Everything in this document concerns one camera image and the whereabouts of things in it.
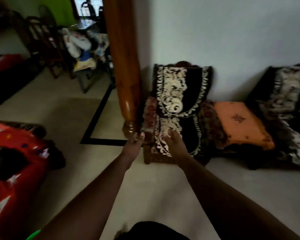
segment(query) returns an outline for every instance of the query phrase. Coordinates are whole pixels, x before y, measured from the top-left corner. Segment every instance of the black floor border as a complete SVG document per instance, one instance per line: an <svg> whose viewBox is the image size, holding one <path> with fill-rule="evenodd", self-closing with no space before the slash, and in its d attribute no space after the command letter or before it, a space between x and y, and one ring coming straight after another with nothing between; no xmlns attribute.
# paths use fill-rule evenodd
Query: black floor border
<svg viewBox="0 0 300 240"><path fill-rule="evenodd" d="M110 84L107 91L105 92L98 108L94 116L92 117L88 128L86 129L80 144L85 145L106 145L106 146L124 146L126 144L126 140L115 140L115 139L99 139L99 138L91 138L94 128L96 127L98 120L101 116L103 109L108 101L108 98L113 90L113 86Z"/></svg>

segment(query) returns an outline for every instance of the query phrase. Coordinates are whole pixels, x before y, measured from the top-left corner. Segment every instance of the black and cream patterned cover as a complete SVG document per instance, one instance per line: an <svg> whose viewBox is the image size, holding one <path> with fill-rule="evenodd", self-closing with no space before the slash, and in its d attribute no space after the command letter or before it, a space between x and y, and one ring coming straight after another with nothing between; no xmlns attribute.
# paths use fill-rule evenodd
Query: black and cream patterned cover
<svg viewBox="0 0 300 240"><path fill-rule="evenodd" d="M154 69L158 101L154 143L158 152L171 156L163 136L177 131L188 150L195 156L201 150L201 131L197 112L212 83L212 67L172 67Z"/></svg>
<svg viewBox="0 0 300 240"><path fill-rule="evenodd" d="M271 134L277 158L300 165L300 64L269 67L245 103Z"/></svg>

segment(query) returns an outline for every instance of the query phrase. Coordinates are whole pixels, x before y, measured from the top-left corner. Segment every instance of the hand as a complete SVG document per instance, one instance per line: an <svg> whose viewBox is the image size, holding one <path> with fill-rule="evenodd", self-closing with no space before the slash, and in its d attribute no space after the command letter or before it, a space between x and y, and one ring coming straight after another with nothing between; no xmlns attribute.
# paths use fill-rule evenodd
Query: hand
<svg viewBox="0 0 300 240"><path fill-rule="evenodd" d="M145 134L142 132L137 140L137 133L130 136L127 143L124 145L120 157L125 160L129 169L133 161L137 158L140 153L140 148L145 139Z"/></svg>
<svg viewBox="0 0 300 240"><path fill-rule="evenodd" d="M178 161L180 158L191 157L179 133L174 130L169 130L168 133L170 137L164 136L163 139L167 143L173 159Z"/></svg>

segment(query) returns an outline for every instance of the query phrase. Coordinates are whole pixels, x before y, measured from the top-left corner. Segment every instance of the window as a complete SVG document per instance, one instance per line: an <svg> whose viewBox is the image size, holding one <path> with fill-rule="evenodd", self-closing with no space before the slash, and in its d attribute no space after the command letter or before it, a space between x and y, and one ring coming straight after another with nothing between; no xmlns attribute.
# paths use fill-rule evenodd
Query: window
<svg viewBox="0 0 300 240"><path fill-rule="evenodd" d="M77 12L79 16L90 16L90 12L88 8L81 8L81 4L86 2L87 0L74 0L75 6L77 8ZM102 0L90 0L91 5L94 7L96 11L96 15L99 15L99 7L103 6Z"/></svg>

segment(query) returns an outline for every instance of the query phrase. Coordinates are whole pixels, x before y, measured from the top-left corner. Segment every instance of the tile floor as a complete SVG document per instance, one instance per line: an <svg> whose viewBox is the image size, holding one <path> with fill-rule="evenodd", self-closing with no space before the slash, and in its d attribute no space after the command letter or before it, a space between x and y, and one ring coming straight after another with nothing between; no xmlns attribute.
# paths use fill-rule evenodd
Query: tile floor
<svg viewBox="0 0 300 240"><path fill-rule="evenodd" d="M120 146L79 144L109 85L100 73L87 94L65 73L54 80L44 70L0 106L0 120L43 124L67 160L49 172L30 211L26 232L42 228L88 185L119 153ZM92 137L123 139L115 91ZM300 172L250 171L237 161L214 158L207 168L263 206L300 235ZM142 154L127 171L101 239L113 239L123 226L157 221L192 240L219 239L183 172L175 165L145 165Z"/></svg>

